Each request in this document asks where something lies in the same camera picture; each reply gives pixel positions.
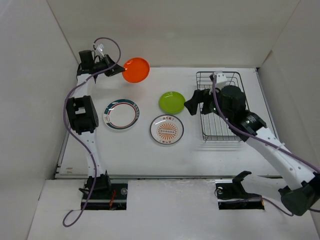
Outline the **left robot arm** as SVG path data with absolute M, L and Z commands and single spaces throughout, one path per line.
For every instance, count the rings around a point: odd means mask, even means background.
M 79 52 L 80 64 L 77 69 L 77 89 L 66 101 L 66 114 L 71 133 L 86 150 L 88 177 L 84 188 L 80 191 L 85 197 L 95 200 L 107 199 L 111 196 L 112 185 L 107 170 L 100 164 L 98 153 L 97 128 L 99 117 L 94 106 L 88 78 L 105 74 L 111 77 L 125 71 L 116 64 L 109 55 L 96 56 L 92 50 Z

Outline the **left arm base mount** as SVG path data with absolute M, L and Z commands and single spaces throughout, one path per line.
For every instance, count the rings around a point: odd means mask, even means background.
M 117 211 L 127 209 L 128 183 L 111 181 L 101 174 L 96 178 L 93 192 L 85 206 L 85 210 Z

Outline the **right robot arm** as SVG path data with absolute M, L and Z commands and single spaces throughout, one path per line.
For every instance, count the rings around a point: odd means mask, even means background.
M 277 170 L 284 186 L 273 190 L 273 198 L 279 199 L 292 215 L 302 216 L 319 201 L 319 169 L 290 152 L 257 114 L 246 109 L 246 95 L 239 87 L 197 89 L 184 106 L 193 116 L 199 104 L 202 104 L 202 114 L 218 115 L 232 133 Z

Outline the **white plate orange sunburst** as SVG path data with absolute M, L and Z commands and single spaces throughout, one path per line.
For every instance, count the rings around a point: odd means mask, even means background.
M 157 116 L 150 124 L 152 139 L 161 145 L 174 145 L 181 140 L 185 132 L 182 121 L 171 114 Z

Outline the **white plate green rim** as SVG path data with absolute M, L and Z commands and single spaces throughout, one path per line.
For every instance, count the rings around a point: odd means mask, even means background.
M 138 105 L 129 99 L 111 102 L 103 112 L 103 121 L 112 130 L 122 131 L 133 127 L 140 117 Z

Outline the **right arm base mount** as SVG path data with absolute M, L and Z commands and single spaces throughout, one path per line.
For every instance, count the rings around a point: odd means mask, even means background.
M 264 210 L 261 195 L 246 192 L 242 181 L 250 171 L 242 171 L 233 178 L 218 179 L 215 181 L 214 194 L 217 197 L 219 210 Z

